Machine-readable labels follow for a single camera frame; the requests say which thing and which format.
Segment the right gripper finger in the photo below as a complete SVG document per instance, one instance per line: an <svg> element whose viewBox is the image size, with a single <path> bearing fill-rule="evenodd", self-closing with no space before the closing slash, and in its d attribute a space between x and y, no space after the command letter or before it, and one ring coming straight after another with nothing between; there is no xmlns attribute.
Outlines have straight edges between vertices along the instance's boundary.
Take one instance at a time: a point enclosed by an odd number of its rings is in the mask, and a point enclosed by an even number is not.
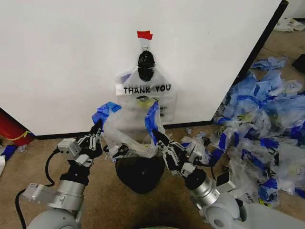
<svg viewBox="0 0 305 229"><path fill-rule="evenodd" d="M166 146L163 143L159 143L159 150L161 150L163 159L169 170L176 170L178 166L178 157L171 145Z"/></svg>
<svg viewBox="0 0 305 229"><path fill-rule="evenodd" d="M166 134L163 134L158 130L153 130L152 134L161 149L165 149L166 147L172 147L176 153L186 152L185 147L183 147L180 143L171 140L170 137Z"/></svg>

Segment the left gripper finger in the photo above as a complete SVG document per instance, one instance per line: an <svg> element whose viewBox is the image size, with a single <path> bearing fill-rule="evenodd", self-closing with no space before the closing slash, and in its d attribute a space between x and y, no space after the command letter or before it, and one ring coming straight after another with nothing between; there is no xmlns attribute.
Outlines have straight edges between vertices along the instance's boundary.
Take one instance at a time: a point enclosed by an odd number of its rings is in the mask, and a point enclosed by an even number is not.
<svg viewBox="0 0 305 229"><path fill-rule="evenodd" d="M110 159L123 158L129 153L129 147L125 143L121 143L118 146L110 147L108 145L104 146L104 152Z"/></svg>
<svg viewBox="0 0 305 229"><path fill-rule="evenodd" d="M90 133L80 138L80 147L90 150L97 150L97 146L101 144L103 121L98 122L91 128Z"/></svg>

